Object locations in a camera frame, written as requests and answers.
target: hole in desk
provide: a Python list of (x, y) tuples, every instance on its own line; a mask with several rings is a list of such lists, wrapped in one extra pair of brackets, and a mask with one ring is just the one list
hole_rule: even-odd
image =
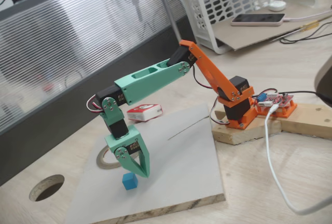
[(39, 182), (30, 192), (29, 199), (39, 202), (54, 195), (63, 185), (63, 175), (53, 175)]

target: cardboard sheet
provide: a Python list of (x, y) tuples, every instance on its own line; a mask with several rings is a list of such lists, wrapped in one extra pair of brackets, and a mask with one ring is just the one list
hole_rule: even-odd
[(137, 124), (150, 152), (151, 174), (137, 176), (138, 187), (129, 191), (122, 184), (128, 171), (97, 166), (96, 157), (106, 144), (100, 138), (65, 223), (124, 223), (224, 200), (208, 116), (203, 104)]
[[(300, 18), (327, 10), (328, 9), (311, 8), (288, 2), (286, 9), (278, 13), (285, 13), (286, 17), (288, 18)], [(268, 9), (261, 9), (252, 13), (273, 12), (269, 11)], [(319, 16), (318, 18), (322, 18), (324, 16), (328, 16), (328, 14)], [(300, 26), (318, 18), (297, 22), (284, 22), (281, 26), (231, 26), (230, 22), (232, 21), (232, 18), (213, 24), (212, 29), (217, 39), (226, 43), (232, 49), (237, 50), (255, 43), (259, 43), (269, 38), (293, 31)]]

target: red circuit board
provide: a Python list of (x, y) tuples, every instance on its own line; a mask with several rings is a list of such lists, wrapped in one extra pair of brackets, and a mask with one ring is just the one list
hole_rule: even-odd
[(274, 104), (279, 103), (279, 107), (285, 107), (287, 104), (292, 100), (293, 95), (278, 95), (278, 96), (267, 96), (266, 100), (264, 101), (272, 101)]

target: white cable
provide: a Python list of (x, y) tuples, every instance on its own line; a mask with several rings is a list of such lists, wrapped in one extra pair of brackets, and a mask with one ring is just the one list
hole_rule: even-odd
[(90, 112), (95, 113), (95, 114), (102, 113), (104, 110), (92, 110), (92, 109), (89, 108), (89, 103), (90, 103), (94, 98), (95, 98), (95, 94), (94, 94), (91, 98), (88, 99), (88, 101), (87, 101), (87, 109), (88, 109)]
[(211, 115), (211, 114), (213, 113), (213, 110), (214, 110), (214, 108), (215, 108), (216, 105), (217, 105), (217, 100), (218, 100), (218, 96), (217, 96), (216, 100), (214, 101), (213, 107), (211, 108), (211, 111), (210, 111), (210, 119), (212, 119), (212, 121), (213, 121), (213, 122), (216, 122), (217, 124), (229, 124), (229, 122), (220, 122), (220, 121), (218, 121), (218, 120), (212, 118), (212, 115)]
[(277, 109), (278, 109), (279, 105), (278, 104), (274, 104), (268, 114), (266, 115), (266, 119), (265, 119), (265, 140), (266, 140), (266, 155), (267, 155), (267, 159), (268, 159), (268, 162), (269, 162), (269, 166), (270, 166), (270, 170), (271, 170), (271, 173), (272, 173), (272, 176), (273, 176), (273, 179), (276, 183), (276, 185), (278, 186), (279, 190), (280, 190), (280, 193), (282, 195), (282, 197), (284, 198), (287, 206), (290, 208), (290, 210), (292, 210), (295, 214), (298, 214), (298, 215), (308, 215), (308, 214), (312, 214), (318, 210), (321, 210), (322, 208), (332, 204), (332, 195), (329, 196), (328, 198), (325, 198), (324, 200), (322, 200), (321, 202), (318, 202), (316, 203), (315, 205), (311, 206), (311, 207), (308, 207), (308, 208), (305, 208), (305, 209), (301, 209), (301, 210), (298, 210), (296, 209), (293, 204), (289, 201), (285, 191), (283, 190), (283, 188), (281, 187), (281, 184), (274, 172), (274, 169), (273, 169), (273, 166), (272, 166), (272, 163), (271, 163), (271, 158), (270, 158), (270, 151), (269, 151), (269, 132), (268, 132), (268, 120), (269, 120), (269, 117), (270, 115), (275, 112)]
[(324, 15), (324, 14), (327, 14), (327, 13), (332, 14), (332, 10), (327, 10), (327, 11), (324, 11), (324, 12), (320, 12), (320, 13), (310, 15), (310, 16), (306, 16), (306, 17), (302, 17), (302, 18), (284, 18), (283, 20), (284, 20), (284, 22), (295, 22), (295, 21), (305, 20), (305, 19), (308, 19), (308, 18), (317, 17), (317, 16)]

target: phone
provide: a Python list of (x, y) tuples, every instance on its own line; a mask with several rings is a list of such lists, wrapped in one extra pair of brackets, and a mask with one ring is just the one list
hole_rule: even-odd
[(275, 14), (239, 14), (230, 23), (232, 26), (280, 26), (284, 13)]

